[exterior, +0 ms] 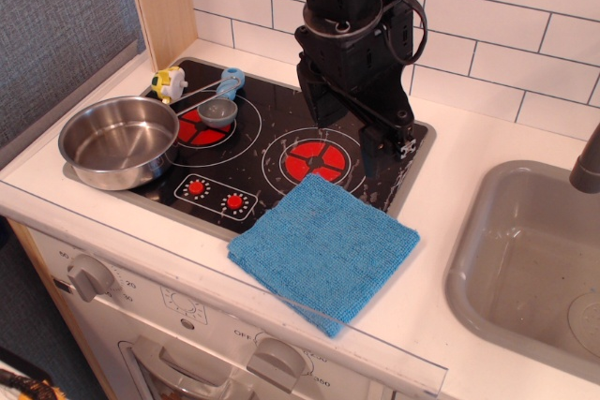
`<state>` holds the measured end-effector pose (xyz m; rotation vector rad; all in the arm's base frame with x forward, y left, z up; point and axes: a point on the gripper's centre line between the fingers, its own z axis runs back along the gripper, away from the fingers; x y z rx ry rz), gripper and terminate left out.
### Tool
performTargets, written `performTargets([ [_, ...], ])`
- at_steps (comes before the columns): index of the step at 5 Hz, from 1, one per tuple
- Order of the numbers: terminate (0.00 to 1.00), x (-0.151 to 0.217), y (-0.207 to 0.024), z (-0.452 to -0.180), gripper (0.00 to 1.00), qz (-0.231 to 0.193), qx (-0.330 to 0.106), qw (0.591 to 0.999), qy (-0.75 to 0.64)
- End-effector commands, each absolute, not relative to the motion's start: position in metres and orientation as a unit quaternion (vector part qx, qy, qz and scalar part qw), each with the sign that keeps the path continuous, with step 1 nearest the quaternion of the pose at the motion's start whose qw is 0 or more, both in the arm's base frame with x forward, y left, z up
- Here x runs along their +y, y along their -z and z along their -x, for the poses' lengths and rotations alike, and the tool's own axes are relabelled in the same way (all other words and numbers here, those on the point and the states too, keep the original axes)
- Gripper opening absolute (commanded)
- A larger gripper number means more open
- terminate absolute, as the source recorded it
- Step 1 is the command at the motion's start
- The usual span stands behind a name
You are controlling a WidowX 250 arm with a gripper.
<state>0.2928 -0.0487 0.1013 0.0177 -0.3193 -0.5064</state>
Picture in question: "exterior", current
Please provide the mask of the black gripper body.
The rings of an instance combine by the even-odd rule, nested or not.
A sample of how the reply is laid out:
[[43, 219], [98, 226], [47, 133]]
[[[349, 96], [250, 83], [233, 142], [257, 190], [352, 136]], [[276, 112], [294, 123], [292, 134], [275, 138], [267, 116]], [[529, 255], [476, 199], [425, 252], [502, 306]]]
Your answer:
[[396, 141], [413, 135], [413, 111], [402, 86], [404, 65], [385, 44], [383, 32], [357, 39], [320, 37], [305, 25], [294, 37], [339, 100], [366, 126], [376, 126]]

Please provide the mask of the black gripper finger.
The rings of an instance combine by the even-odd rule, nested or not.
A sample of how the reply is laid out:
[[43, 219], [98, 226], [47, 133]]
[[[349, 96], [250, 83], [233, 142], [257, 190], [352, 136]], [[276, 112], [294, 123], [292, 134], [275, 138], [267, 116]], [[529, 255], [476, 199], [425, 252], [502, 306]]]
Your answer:
[[331, 126], [346, 116], [347, 107], [313, 69], [305, 55], [300, 56], [296, 71], [309, 113], [317, 127]]
[[416, 138], [396, 141], [396, 136], [386, 135], [376, 126], [364, 126], [359, 130], [363, 166], [367, 177], [378, 177], [382, 170], [403, 164], [416, 152]]

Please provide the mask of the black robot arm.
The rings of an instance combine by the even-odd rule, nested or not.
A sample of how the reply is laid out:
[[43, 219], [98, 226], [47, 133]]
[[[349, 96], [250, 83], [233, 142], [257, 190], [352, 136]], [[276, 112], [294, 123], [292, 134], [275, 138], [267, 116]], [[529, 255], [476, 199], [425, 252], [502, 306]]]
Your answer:
[[402, 86], [405, 67], [422, 55], [413, 18], [417, 0], [306, 0], [297, 75], [313, 121], [330, 126], [351, 112], [363, 126], [365, 173], [375, 177], [415, 149], [414, 115]]

